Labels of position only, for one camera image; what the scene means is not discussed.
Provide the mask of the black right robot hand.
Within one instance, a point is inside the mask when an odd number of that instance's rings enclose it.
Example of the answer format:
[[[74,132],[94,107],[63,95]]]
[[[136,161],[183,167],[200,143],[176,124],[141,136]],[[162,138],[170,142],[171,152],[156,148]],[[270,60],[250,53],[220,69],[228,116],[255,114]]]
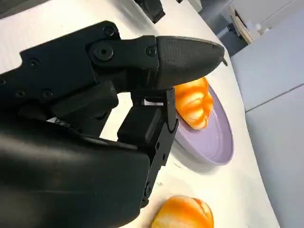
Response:
[[[0,225],[117,228],[138,217],[179,121],[174,87],[225,62],[212,41],[121,39],[103,21],[0,76]]]

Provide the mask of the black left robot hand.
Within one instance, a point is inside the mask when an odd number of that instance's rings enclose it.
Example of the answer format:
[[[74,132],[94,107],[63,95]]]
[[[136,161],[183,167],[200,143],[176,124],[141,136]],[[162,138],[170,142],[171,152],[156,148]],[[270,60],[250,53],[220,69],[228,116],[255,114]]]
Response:
[[[156,24],[165,16],[160,0],[134,0],[146,16]]]

